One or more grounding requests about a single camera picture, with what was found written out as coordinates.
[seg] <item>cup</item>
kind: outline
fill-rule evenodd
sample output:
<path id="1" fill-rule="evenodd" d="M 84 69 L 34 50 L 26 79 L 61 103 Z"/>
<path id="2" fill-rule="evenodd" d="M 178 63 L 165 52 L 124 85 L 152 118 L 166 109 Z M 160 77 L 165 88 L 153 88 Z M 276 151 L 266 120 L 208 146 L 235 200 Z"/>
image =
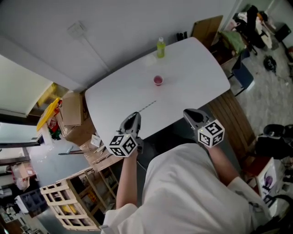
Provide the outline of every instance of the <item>cup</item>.
<path id="1" fill-rule="evenodd" d="M 156 75 L 153 81 L 156 86 L 160 86 L 164 82 L 164 79 L 160 75 Z"/>

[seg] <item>green bottle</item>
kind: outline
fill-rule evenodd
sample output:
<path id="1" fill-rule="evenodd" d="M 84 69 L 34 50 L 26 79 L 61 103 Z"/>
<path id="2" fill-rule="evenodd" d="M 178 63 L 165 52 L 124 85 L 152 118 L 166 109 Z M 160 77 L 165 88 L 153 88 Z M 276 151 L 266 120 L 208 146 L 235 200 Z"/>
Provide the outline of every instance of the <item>green bottle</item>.
<path id="1" fill-rule="evenodd" d="M 166 43 L 164 42 L 164 38 L 159 37 L 159 40 L 157 42 L 157 57 L 163 58 L 165 56 L 165 47 Z"/>

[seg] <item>white t-shirt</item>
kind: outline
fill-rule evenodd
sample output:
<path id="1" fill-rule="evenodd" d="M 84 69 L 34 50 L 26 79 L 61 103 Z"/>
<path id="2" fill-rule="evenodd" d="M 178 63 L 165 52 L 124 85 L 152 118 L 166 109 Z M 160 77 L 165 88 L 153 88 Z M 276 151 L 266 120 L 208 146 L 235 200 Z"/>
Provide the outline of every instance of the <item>white t-shirt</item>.
<path id="1" fill-rule="evenodd" d="M 147 169 L 142 206 L 106 212 L 106 234 L 251 233 L 269 221 L 261 198 L 239 177 L 222 184 L 207 153 L 180 145 Z"/>

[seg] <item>electrical socket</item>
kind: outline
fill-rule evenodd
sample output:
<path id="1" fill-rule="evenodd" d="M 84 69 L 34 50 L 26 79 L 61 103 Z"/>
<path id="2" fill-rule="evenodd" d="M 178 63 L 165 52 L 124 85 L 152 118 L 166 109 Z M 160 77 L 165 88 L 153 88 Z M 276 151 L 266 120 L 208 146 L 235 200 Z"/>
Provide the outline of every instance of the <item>electrical socket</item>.
<path id="1" fill-rule="evenodd" d="M 86 31 L 86 28 L 80 21 L 74 23 L 67 29 L 67 33 L 72 36 L 73 39 L 80 38 Z"/>

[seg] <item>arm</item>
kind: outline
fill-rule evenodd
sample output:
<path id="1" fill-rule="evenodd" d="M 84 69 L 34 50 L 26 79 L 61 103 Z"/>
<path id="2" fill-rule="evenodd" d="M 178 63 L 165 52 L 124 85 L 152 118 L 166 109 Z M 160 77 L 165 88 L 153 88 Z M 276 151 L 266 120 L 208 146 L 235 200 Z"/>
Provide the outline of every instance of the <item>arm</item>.
<path id="1" fill-rule="evenodd" d="M 124 158 L 117 191 L 116 209 L 129 203 L 137 205 L 136 158 L 137 150 L 128 158 Z"/>
<path id="2" fill-rule="evenodd" d="M 207 147 L 207 150 L 212 158 L 219 180 L 224 185 L 228 186 L 232 180 L 240 176 L 220 147 Z"/>

